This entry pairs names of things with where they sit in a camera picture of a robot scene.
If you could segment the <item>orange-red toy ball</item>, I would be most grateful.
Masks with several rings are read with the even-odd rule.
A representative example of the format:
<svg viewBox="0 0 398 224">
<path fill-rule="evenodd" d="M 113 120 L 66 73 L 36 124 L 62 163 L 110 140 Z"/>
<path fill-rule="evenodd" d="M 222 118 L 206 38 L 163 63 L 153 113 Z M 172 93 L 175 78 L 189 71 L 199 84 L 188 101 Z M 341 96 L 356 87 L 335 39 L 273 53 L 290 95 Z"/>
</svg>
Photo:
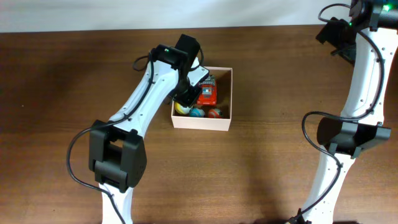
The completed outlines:
<svg viewBox="0 0 398 224">
<path fill-rule="evenodd" d="M 208 111 L 209 118 L 223 118 L 223 112 L 218 108 L 212 108 Z"/>
</svg>

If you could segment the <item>yellow toy ball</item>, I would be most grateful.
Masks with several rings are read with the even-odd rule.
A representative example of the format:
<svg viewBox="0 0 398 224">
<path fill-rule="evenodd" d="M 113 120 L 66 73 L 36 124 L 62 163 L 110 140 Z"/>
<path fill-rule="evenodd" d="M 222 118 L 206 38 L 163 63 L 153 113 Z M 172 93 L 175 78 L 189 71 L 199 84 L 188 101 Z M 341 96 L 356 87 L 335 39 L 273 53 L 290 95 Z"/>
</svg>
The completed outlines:
<svg viewBox="0 0 398 224">
<path fill-rule="evenodd" d="M 180 114 L 180 115 L 187 115 L 187 114 L 189 114 L 190 113 L 190 111 L 191 111 L 191 107 L 189 107 L 189 106 L 182 106 L 180 103 L 178 103 L 178 102 L 175 102 L 174 103 L 174 108 L 175 108 L 175 111 L 178 113 L 178 114 Z"/>
</svg>

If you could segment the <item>blue toy ball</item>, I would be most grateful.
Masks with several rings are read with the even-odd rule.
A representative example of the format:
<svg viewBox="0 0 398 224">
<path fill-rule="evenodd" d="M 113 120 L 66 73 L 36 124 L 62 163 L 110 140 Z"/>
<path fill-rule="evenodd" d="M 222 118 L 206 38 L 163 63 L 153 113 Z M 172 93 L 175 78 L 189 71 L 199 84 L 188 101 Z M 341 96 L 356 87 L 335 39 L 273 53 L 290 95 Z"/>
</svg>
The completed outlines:
<svg viewBox="0 0 398 224">
<path fill-rule="evenodd" d="M 200 108 L 192 108 L 189 112 L 189 116 L 194 118 L 203 118 L 205 116 L 205 112 Z"/>
</svg>

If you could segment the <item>red toy fire truck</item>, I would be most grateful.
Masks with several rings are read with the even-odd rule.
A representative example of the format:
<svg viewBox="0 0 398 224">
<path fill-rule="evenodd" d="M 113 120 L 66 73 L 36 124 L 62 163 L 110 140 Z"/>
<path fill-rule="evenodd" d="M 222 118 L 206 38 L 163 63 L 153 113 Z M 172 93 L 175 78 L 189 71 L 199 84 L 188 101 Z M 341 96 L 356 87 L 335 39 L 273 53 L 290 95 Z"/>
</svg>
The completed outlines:
<svg viewBox="0 0 398 224">
<path fill-rule="evenodd" d="M 198 105 L 215 106 L 217 102 L 216 78 L 210 75 L 200 83 L 201 93 L 197 99 Z"/>
</svg>

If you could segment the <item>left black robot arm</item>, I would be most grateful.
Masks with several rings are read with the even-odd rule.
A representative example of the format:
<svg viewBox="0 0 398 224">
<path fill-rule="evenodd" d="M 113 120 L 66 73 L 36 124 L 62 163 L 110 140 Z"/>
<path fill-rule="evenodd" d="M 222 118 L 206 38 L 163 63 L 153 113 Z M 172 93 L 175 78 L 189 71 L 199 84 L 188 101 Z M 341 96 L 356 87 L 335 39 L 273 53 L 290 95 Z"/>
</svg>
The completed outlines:
<svg viewBox="0 0 398 224">
<path fill-rule="evenodd" d="M 108 122 L 93 123 L 88 164 L 102 191 L 103 223 L 132 223 L 133 189 L 147 165 L 147 128 L 166 98 L 184 107 L 196 103 L 199 83 L 209 76 L 197 59 L 202 54 L 198 41 L 185 34 L 173 47 L 158 45 L 127 102 Z"/>
</svg>

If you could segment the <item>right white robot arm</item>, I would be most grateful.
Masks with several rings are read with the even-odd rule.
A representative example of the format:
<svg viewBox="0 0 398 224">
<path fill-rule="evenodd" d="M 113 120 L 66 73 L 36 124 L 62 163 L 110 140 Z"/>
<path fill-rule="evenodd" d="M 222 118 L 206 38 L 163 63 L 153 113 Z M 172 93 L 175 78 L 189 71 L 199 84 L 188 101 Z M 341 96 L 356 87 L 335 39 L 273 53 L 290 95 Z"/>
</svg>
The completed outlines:
<svg viewBox="0 0 398 224">
<path fill-rule="evenodd" d="M 354 66 L 348 98 L 340 115 L 314 111 L 322 117 L 317 140 L 320 160 L 310 194 L 289 223 L 333 223 L 344 179 L 359 155 L 386 142 L 384 97 L 397 50 L 397 1 L 357 0 L 348 6 L 350 21 L 323 19 L 316 39 L 335 47 Z"/>
</svg>

